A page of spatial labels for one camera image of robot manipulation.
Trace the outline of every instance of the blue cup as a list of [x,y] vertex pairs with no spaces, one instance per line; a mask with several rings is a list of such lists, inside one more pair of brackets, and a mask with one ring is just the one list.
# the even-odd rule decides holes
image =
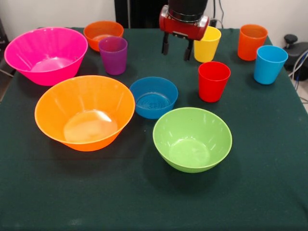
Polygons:
[[259,47],[254,74],[255,80],[261,84],[272,84],[287,59],[288,53],[280,47],[271,45]]
[[136,113],[147,119],[159,119],[173,109],[178,99],[178,89],[169,80],[146,77],[130,86],[136,102]]

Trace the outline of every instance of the table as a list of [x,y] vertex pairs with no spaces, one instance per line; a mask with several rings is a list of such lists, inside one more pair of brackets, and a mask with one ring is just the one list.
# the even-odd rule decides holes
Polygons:
[[[229,125],[228,157],[199,174],[170,167],[152,140],[155,120],[136,114],[99,151],[49,139],[34,121],[48,87],[15,74],[0,105],[0,230],[307,230],[308,115],[285,71],[269,86],[253,80],[255,63],[236,54],[238,35],[222,30],[215,60],[231,77],[221,100],[205,103],[199,63],[183,61],[187,41],[171,37],[163,56],[158,29],[124,33],[128,66],[115,79],[168,78],[179,89],[175,108],[204,108]],[[90,48],[78,73],[86,74],[107,76]]]

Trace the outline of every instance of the white wall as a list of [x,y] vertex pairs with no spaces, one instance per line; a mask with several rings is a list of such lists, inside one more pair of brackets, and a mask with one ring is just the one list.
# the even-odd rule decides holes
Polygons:
[[9,38],[42,26],[79,26],[116,18],[114,0],[0,0]]
[[[220,18],[216,2],[216,17]],[[287,33],[296,34],[299,41],[308,41],[308,0],[221,0],[221,3],[225,28],[240,28],[248,23],[262,25],[278,46],[284,46],[283,37]],[[213,0],[208,0],[205,12],[213,16]],[[114,0],[0,0],[0,17],[9,39],[40,26],[86,26],[97,20],[116,18]]]
[[[218,0],[216,2],[216,18],[220,19]],[[221,4],[225,28],[259,24],[268,30],[272,43],[281,47],[285,45],[286,34],[308,41],[308,0],[221,0]],[[205,12],[213,17],[213,0],[208,0]]]

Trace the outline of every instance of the bowl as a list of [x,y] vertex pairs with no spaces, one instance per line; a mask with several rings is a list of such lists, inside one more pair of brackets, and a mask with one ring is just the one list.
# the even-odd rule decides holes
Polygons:
[[89,46],[95,51],[100,51],[98,44],[103,38],[108,36],[122,37],[123,32],[123,26],[120,23],[112,21],[94,22],[87,25],[83,30]]
[[79,76],[47,90],[34,116],[48,137],[78,151],[109,145],[134,114],[132,93],[105,76]]
[[141,78],[129,89],[136,101],[136,113],[147,119],[158,119],[172,110],[179,95],[171,81],[160,77]]
[[74,77],[88,49],[86,38],[63,27],[46,27],[16,37],[5,61],[36,84],[53,86]]
[[214,113],[194,107],[164,114],[154,126],[153,140],[169,165],[187,173],[211,169],[232,147],[227,124]]

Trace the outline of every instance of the black cable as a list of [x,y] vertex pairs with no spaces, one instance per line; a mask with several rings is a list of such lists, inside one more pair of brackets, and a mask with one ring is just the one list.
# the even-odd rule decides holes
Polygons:
[[222,12],[222,15],[221,15],[221,23],[223,22],[223,16],[224,16],[224,11],[223,11],[223,9],[222,9],[222,6],[221,6],[221,1],[220,0],[218,0],[219,1],[219,6],[220,6],[220,9],[221,9],[221,12]]
[[216,0],[213,0],[213,4],[214,4],[214,15],[213,18],[216,17]]

